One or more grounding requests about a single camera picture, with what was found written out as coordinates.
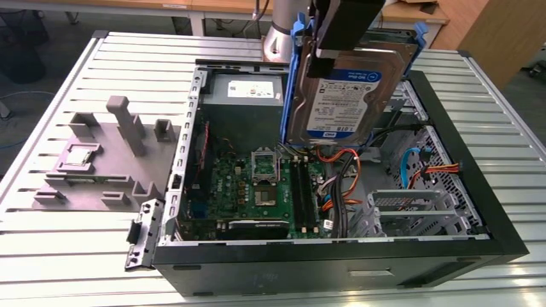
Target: wooden desk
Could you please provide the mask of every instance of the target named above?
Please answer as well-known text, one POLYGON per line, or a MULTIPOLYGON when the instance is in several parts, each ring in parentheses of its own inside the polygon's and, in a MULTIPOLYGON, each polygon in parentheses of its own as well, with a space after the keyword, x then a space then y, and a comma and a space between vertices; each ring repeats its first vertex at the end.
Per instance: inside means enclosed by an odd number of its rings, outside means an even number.
MULTIPOLYGON (((274 13, 274 1, 276 0, 270 0, 266 15, 272 15, 274 13)), ((262 0, 261 8, 263 8, 265 4, 266 0, 262 0)), ((253 14, 255 5, 255 0, 193 0, 191 10, 253 14)))
POLYGON ((384 28, 413 29, 414 23, 425 22, 429 26, 429 33, 425 35, 426 48, 430 48, 442 26, 450 22, 450 19, 441 8, 434 10, 434 14, 428 14, 420 9, 421 4, 406 2, 397 2, 386 6, 384 8, 384 28))
MULTIPOLYGON (((272 21, 270 0, 263 21, 272 21)), ((193 34, 205 36, 205 19, 251 20, 255 0, 0 0, 0 8, 62 12, 187 17, 193 34)))
POLYGON ((546 1, 438 1, 452 23, 433 48, 469 51, 502 89, 546 41, 546 1))

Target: hard drive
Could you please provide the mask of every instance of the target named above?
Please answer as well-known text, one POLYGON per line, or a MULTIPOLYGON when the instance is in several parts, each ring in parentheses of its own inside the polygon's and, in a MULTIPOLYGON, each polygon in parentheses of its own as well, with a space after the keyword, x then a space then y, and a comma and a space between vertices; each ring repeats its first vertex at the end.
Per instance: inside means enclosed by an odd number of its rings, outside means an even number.
POLYGON ((293 145, 360 146, 366 142, 397 84, 418 50, 412 32, 382 41, 372 34, 353 51, 342 51, 330 76, 305 75, 312 37, 305 38, 294 100, 288 125, 293 145))

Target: green circuit board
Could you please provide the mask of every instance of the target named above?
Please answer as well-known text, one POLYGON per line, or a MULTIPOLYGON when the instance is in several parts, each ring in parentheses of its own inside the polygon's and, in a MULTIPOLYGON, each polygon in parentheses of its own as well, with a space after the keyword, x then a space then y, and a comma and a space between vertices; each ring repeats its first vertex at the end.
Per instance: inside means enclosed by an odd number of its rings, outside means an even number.
MULTIPOLYGON (((316 180, 324 176, 321 162, 310 162, 309 174, 316 180)), ((255 172, 274 173, 276 164, 266 159, 257 161, 255 172)), ((253 163, 250 157, 226 157, 217 159, 211 173, 211 196, 206 204, 191 204, 193 208, 206 210, 202 219, 191 223, 195 240, 214 239, 213 230, 218 220, 253 219, 284 220, 290 223, 290 238, 313 239, 325 236, 321 231, 302 233, 294 226, 293 184, 290 181, 290 160, 278 161, 278 182, 273 184, 253 184, 253 163)))

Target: hard disk label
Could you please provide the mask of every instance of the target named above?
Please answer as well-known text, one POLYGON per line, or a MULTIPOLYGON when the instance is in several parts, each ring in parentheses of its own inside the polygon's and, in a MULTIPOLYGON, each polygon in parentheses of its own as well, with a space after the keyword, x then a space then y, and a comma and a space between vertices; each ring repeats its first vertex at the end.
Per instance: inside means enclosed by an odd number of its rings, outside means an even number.
POLYGON ((229 97, 274 98, 274 83, 269 81, 230 81, 229 97))
POLYGON ((381 79, 380 72, 348 69, 336 69, 321 79, 308 123, 313 137, 340 139, 357 131, 368 109, 365 96, 381 79))

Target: blue drive bracket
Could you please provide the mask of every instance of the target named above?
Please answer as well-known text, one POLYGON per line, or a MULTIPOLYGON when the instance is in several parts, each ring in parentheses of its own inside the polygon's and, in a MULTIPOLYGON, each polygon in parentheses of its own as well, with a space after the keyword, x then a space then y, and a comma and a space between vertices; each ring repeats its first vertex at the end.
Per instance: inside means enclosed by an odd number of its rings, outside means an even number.
POLYGON ((412 57, 412 63, 409 64, 406 71, 404 72, 404 77, 408 77, 408 74, 410 73, 412 66, 414 60, 418 58, 421 51, 425 49, 425 46, 428 45, 428 41, 425 40, 425 34, 429 33, 429 27, 428 24, 422 21, 417 22, 414 24, 414 30, 418 33, 418 36, 416 37, 416 40, 418 41, 418 51, 416 51, 416 54, 412 57))
POLYGON ((298 13, 298 20, 294 23, 294 28, 290 30, 293 39, 293 57, 290 58, 290 72, 288 80, 288 92, 285 94, 284 118, 281 119, 281 141, 286 143, 288 126, 290 119, 290 109, 293 106, 294 89, 298 79, 300 58, 302 57, 302 43, 298 42, 298 36, 304 34, 306 29, 306 14, 298 13))

